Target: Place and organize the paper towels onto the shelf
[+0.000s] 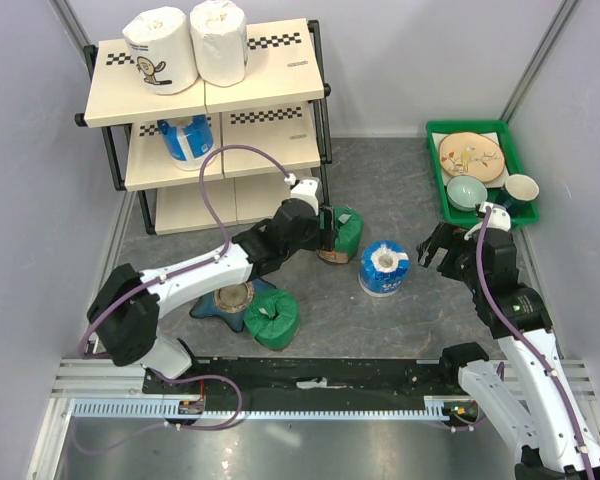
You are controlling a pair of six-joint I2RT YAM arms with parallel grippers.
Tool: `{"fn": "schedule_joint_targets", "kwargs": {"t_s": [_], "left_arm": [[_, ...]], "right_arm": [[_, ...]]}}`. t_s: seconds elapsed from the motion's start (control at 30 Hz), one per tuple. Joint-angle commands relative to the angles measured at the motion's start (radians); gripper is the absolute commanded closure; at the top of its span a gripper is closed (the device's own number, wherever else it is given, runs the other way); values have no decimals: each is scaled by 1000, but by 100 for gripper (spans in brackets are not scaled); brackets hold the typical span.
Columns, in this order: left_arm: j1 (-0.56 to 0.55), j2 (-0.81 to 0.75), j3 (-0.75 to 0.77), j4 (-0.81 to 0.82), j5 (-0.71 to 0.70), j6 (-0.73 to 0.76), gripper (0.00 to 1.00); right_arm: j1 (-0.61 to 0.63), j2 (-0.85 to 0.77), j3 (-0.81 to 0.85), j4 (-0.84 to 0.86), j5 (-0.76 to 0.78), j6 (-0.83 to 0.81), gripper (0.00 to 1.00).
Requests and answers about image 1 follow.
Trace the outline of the blue roll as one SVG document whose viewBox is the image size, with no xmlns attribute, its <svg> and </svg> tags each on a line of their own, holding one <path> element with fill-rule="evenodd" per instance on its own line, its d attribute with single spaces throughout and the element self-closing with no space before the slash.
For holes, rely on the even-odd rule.
<svg viewBox="0 0 600 480">
<path fill-rule="evenodd" d="M 399 244 L 390 240 L 377 241 L 362 254 L 358 280 L 370 296 L 391 296 L 400 289 L 409 267 L 409 256 Z"/>
<path fill-rule="evenodd" d="M 157 125 L 175 165 L 184 171 L 199 170 L 214 146 L 207 116 L 159 120 Z"/>
</svg>

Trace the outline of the plain white roll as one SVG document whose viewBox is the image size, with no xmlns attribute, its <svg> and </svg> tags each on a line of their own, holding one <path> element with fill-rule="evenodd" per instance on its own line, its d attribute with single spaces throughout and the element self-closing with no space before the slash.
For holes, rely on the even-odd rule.
<svg viewBox="0 0 600 480">
<path fill-rule="evenodd" d="M 233 1 L 204 1 L 189 14 L 198 72 L 219 87 L 242 82 L 248 63 L 247 19 Z"/>
</svg>

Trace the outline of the white cartoon-print roll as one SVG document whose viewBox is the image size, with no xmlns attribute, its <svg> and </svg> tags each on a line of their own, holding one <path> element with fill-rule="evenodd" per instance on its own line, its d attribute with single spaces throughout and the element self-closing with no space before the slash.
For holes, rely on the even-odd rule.
<svg viewBox="0 0 600 480">
<path fill-rule="evenodd" d="M 144 85 L 154 94 L 180 93 L 198 79 L 188 18 L 164 6 L 138 14 L 122 35 Z"/>
</svg>

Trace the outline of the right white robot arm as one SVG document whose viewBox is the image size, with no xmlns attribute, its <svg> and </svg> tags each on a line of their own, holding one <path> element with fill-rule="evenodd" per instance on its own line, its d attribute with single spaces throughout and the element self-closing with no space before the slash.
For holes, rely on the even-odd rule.
<svg viewBox="0 0 600 480">
<path fill-rule="evenodd" d="M 600 443 L 568 385 L 551 319 L 537 291 L 519 282 L 510 231 L 477 224 L 466 230 L 441 222 L 417 247 L 428 267 L 472 294 L 478 318 L 512 367 L 517 399 L 475 342 L 447 347 L 438 381 L 447 392 L 467 393 L 510 449 L 518 479 L 600 479 Z"/>
</svg>

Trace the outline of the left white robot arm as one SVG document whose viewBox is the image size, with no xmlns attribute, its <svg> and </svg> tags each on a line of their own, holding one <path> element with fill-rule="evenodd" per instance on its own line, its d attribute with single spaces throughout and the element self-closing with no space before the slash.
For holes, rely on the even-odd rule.
<svg viewBox="0 0 600 480">
<path fill-rule="evenodd" d="M 275 272 L 300 250 L 330 249 L 335 237 L 332 208 L 285 200 L 272 218 L 204 255 L 142 272 L 130 264 L 115 268 L 88 311 L 88 333 L 115 366 L 139 364 L 176 392 L 191 392 L 200 378 L 194 356 L 160 332 L 159 320 L 191 300 Z"/>
</svg>

